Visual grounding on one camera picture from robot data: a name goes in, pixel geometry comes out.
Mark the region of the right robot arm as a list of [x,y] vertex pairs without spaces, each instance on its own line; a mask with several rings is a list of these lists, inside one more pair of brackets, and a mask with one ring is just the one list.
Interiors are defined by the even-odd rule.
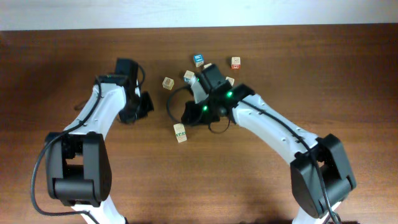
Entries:
[[213,64],[187,80],[193,100],[181,120],[207,125],[222,117],[263,140],[290,167],[292,194],[299,205],[294,223],[341,223],[336,208],[356,180],[343,143],[333,134],[321,138],[273,110],[245,84],[232,86]]

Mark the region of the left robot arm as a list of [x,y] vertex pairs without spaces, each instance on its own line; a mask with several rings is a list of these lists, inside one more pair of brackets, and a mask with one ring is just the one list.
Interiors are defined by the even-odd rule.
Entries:
[[105,139],[115,118],[131,124],[153,111],[149,93],[141,90],[141,72],[132,59],[117,59],[114,73],[95,79],[77,118],[45,138],[40,156],[45,159],[49,196],[87,223],[127,223],[110,196],[112,172]]

